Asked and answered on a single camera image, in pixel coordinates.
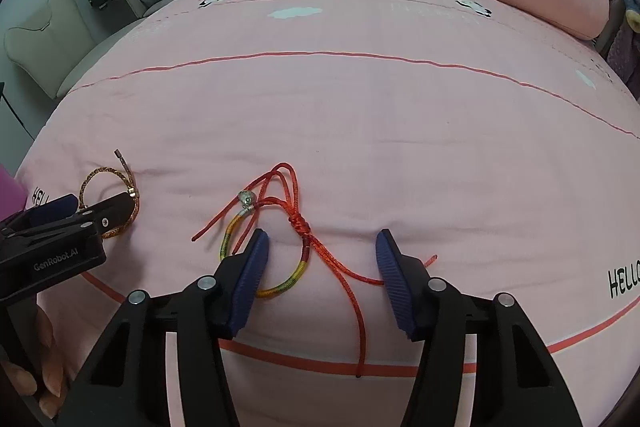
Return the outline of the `person's left hand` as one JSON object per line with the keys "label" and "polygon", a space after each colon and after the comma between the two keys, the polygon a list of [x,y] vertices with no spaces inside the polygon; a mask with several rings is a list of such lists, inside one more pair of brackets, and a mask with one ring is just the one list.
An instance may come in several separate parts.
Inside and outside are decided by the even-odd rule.
{"label": "person's left hand", "polygon": [[52,323],[40,306],[36,306],[35,317],[29,320],[29,326],[36,335],[35,358],[29,362],[39,375],[15,364],[13,360],[2,360],[1,367],[21,397],[38,395],[41,413],[53,421],[58,417],[68,392],[64,357],[54,338]]}

